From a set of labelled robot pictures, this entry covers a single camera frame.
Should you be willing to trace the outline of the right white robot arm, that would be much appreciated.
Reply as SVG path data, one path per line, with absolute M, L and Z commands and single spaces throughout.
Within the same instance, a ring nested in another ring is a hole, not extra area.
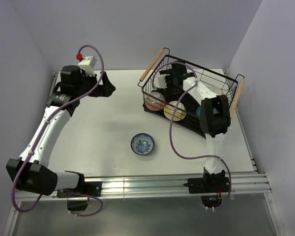
M 173 152 L 182 159 L 206 159 L 204 163 L 204 173 L 208 173 L 210 175 L 203 179 L 203 186 L 205 190 L 212 192 L 215 191 L 220 185 L 220 180 L 215 175 L 224 171 L 227 171 L 229 175 L 231 174 L 230 168 L 223 159 L 224 140 L 231 124 L 228 98 L 225 95 L 217 95 L 208 88 L 205 88 L 204 85 L 201 85 L 196 71 L 190 65 L 179 61 L 171 62 L 171 65 L 173 64 L 181 64 L 189 68 L 194 74 L 195 79 L 185 82 L 187 88 L 184 89 L 183 94 L 179 97 L 176 105 L 174 106 L 169 126 L 170 145 Z M 208 152 L 206 155 L 194 157 L 183 156 L 175 149 L 173 143 L 173 121 L 178 114 L 178 106 L 186 94 L 190 94 L 195 99 L 198 98 L 201 102 L 200 128 L 206 137 L 206 147 Z

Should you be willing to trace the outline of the yellow blue sun bowl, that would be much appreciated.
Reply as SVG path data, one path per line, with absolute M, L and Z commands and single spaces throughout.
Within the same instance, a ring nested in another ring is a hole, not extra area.
M 171 120 L 172 116 L 174 116 L 173 121 L 181 121 L 183 120 L 187 113 L 186 108 L 182 102 L 179 102 L 176 111 L 174 112 L 175 106 L 177 105 L 177 101 L 171 101 L 169 104 L 165 105 L 163 109 L 163 113 L 165 117 Z

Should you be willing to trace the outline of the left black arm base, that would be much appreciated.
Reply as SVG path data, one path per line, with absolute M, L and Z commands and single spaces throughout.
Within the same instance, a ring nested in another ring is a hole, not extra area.
M 58 190 L 57 198 L 67 199 L 67 209 L 70 213 L 77 216 L 91 216 L 99 213 L 103 208 L 103 202 L 99 199 L 101 190 L 101 181 L 85 182 L 82 188 Z M 94 213 L 81 214 L 80 212 L 85 211 L 90 206 L 91 200 L 99 202 L 99 209 Z

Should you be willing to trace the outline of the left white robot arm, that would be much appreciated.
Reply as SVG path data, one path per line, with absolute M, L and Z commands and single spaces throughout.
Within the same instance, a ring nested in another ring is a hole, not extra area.
M 68 189 L 74 196 L 85 193 L 84 174 L 74 171 L 55 173 L 48 166 L 60 133 L 82 98 L 109 97 L 116 90 L 102 70 L 98 77 L 92 66 L 67 65 L 58 74 L 59 81 L 48 97 L 41 123 L 18 159 L 9 159 L 7 172 L 17 190 L 49 196 Z

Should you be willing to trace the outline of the white blue floral bowl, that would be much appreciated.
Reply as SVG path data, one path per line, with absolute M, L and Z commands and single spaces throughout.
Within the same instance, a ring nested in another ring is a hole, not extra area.
M 149 155 L 155 148 L 155 141 L 151 135 L 147 133 L 139 133 L 131 139 L 130 147 L 137 155 Z

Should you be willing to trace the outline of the plain blue bowl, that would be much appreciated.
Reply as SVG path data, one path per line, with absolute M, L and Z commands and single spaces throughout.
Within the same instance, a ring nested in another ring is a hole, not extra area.
M 197 116 L 197 117 L 200 117 L 200 116 L 201 116 L 201 106 L 199 106 L 199 107 L 196 109 L 196 116 Z

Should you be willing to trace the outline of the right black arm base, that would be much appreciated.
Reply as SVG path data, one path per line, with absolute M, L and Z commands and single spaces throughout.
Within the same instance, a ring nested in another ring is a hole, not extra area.
M 222 194 L 230 193 L 231 181 L 224 170 L 218 174 L 210 174 L 204 170 L 202 177 L 188 178 L 183 186 L 188 188 L 189 194 L 210 194 L 201 195 L 202 204 L 208 208 L 216 208 L 222 205 Z

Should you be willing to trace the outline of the white blue-striped bowl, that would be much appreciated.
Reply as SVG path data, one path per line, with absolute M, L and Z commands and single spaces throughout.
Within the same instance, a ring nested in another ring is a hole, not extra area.
M 224 94 L 223 93 L 223 90 L 220 89 L 220 88 L 218 88 L 218 87 L 216 87 L 216 86 L 209 87 L 209 90 L 212 91 L 212 92 L 214 92 L 214 93 L 216 93 L 217 95 L 223 95 Z

